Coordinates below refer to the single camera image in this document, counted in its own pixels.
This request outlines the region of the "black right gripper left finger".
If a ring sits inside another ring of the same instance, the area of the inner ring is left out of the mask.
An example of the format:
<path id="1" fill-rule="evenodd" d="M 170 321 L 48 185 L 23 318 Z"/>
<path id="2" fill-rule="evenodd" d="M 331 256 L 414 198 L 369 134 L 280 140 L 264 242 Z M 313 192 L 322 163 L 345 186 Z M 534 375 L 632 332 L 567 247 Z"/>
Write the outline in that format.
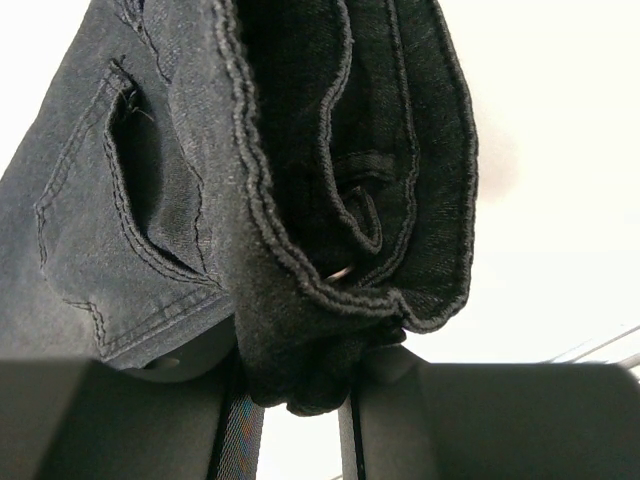
<path id="1" fill-rule="evenodd" d="M 5 479 L 252 479 L 264 412 L 225 320 L 140 369 L 1 363 Z"/>

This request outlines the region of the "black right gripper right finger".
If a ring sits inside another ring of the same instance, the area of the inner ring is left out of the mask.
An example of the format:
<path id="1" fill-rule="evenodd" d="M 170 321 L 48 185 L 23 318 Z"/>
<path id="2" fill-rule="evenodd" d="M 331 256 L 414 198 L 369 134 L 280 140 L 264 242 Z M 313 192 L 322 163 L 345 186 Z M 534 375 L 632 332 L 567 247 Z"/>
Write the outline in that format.
<path id="1" fill-rule="evenodd" d="M 613 364 L 370 352 L 339 409 L 347 479 L 635 479 L 639 385 Z"/>

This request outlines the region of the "black trousers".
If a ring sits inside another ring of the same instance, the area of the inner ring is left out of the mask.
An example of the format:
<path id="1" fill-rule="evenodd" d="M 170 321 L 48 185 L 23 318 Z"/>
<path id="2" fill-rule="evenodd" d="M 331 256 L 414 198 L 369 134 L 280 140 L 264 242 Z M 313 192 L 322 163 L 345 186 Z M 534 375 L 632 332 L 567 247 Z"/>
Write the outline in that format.
<path id="1" fill-rule="evenodd" d="M 232 320 L 258 405 L 332 411 L 465 306 L 477 182 L 435 1 L 93 1 L 1 179 L 1 353 Z"/>

